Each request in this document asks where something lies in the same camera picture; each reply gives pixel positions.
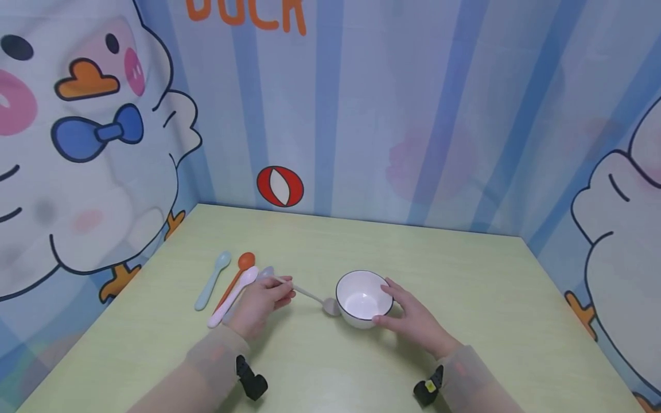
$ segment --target duck eye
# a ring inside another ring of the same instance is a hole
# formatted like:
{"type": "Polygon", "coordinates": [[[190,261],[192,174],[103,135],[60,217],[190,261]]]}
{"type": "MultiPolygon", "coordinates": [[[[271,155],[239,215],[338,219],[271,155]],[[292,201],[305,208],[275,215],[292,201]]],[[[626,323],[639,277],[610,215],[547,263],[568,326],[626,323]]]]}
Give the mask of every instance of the duck eye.
{"type": "Polygon", "coordinates": [[[117,41],[117,37],[115,37],[114,34],[108,33],[106,35],[106,47],[112,54],[117,54],[120,52],[120,43],[117,41]]]}
{"type": "Polygon", "coordinates": [[[20,36],[6,34],[0,39],[0,48],[7,56],[16,60],[30,60],[34,56],[32,45],[20,36]]]}

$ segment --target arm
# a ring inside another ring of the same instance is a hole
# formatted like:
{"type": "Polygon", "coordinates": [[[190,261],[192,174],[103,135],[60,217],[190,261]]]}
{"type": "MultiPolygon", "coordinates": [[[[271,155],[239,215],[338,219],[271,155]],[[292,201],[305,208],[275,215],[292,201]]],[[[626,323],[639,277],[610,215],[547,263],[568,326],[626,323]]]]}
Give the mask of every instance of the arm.
{"type": "Polygon", "coordinates": [[[440,393],[452,413],[524,413],[470,346],[440,361],[440,393]]]}
{"type": "Polygon", "coordinates": [[[151,389],[129,413],[213,413],[238,381],[236,358],[248,344],[220,325],[199,341],[186,359],[151,389]]]}
{"type": "Polygon", "coordinates": [[[374,323],[419,344],[444,367],[440,393],[452,413],[523,413],[475,353],[450,335],[411,293],[389,278],[382,285],[404,309],[400,319],[377,316],[374,323]]]}
{"type": "Polygon", "coordinates": [[[236,359],[247,356],[246,340],[259,337],[268,316],[295,295],[290,282],[281,284],[274,278],[248,286],[227,325],[219,325],[195,344],[128,413],[214,413],[239,380],[236,359]]]}

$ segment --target sheer sleeve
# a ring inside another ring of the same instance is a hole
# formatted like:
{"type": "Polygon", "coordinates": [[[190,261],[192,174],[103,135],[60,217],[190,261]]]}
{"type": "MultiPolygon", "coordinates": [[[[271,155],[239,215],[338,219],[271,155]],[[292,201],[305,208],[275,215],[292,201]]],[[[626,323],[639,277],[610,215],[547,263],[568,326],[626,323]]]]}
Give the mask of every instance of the sheer sleeve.
{"type": "Polygon", "coordinates": [[[524,413],[470,346],[441,359],[440,393],[452,413],[524,413]]]}
{"type": "Polygon", "coordinates": [[[219,325],[129,413],[214,413],[237,384],[237,356],[248,350],[237,333],[219,325]]]}

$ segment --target bowl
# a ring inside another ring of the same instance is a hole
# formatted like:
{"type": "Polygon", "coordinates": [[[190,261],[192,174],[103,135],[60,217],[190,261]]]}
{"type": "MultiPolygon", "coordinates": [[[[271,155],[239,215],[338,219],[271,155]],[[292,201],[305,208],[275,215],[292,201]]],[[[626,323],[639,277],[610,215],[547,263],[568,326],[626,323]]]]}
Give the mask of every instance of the bowl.
{"type": "Polygon", "coordinates": [[[385,279],[371,271],[357,270],[344,274],[335,287],[335,298],[342,318],[361,329],[374,327],[372,317],[386,315],[393,308],[393,298],[381,290],[385,279]]]}

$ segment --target orange duck foot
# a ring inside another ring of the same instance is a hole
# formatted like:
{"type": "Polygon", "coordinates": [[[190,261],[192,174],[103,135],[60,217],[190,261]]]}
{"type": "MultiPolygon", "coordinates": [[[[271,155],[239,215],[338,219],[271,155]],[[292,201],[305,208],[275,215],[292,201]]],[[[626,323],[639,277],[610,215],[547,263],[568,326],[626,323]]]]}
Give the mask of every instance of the orange duck foot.
{"type": "Polygon", "coordinates": [[[642,406],[642,410],[645,413],[658,413],[661,412],[661,404],[657,404],[656,407],[652,406],[651,403],[643,397],[641,394],[634,393],[634,396],[636,396],[636,400],[638,403],[642,406]]]}
{"type": "Polygon", "coordinates": [[[578,299],[571,291],[564,293],[564,299],[566,299],[567,303],[569,303],[569,307],[572,307],[572,310],[574,310],[574,313],[576,313],[576,316],[580,320],[581,324],[583,324],[583,327],[585,327],[585,329],[590,333],[592,339],[597,340],[597,334],[594,332],[592,326],[590,326],[590,323],[592,320],[594,320],[594,307],[591,304],[585,307],[581,306],[581,304],[578,302],[578,299]]]}
{"type": "Polygon", "coordinates": [[[167,233],[165,233],[165,240],[167,241],[168,238],[170,238],[170,235],[172,235],[175,231],[175,229],[179,226],[179,224],[184,221],[184,218],[186,217],[186,211],[181,211],[176,215],[176,217],[172,214],[172,211],[167,216],[167,225],[169,226],[167,233]]]}
{"type": "Polygon", "coordinates": [[[101,303],[105,304],[110,297],[117,297],[141,268],[141,265],[137,265],[133,270],[129,270],[126,264],[114,267],[112,269],[112,280],[106,282],[98,293],[101,303]]]}

